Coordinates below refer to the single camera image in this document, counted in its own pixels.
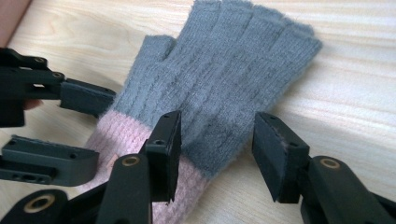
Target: gray knitted glove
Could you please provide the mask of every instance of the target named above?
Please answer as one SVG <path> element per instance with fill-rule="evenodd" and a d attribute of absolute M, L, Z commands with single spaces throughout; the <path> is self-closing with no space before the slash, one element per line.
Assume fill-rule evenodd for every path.
<path fill-rule="evenodd" d="M 242 1 L 196 1 L 176 43 L 149 36 L 122 93 L 87 147 L 101 152 L 97 177 L 137 152 L 160 115 L 182 111 L 174 203 L 154 204 L 154 222 L 178 223 L 242 149 L 256 111 L 267 111 L 320 50 L 309 26 Z"/>

